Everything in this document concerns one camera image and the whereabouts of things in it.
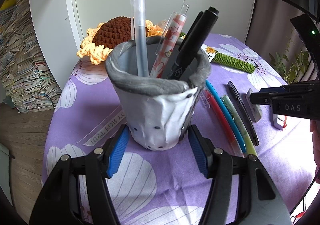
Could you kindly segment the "person's right hand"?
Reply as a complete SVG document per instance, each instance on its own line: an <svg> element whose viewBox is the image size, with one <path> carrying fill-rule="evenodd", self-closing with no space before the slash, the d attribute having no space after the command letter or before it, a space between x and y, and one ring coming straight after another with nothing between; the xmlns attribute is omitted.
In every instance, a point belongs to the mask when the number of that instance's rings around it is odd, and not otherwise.
<svg viewBox="0 0 320 225"><path fill-rule="evenodd" d="M319 175L317 173L320 167L320 138L317 123L314 120L310 121L310 132L312 133L313 158L316 164L316 183L319 184Z"/></svg>

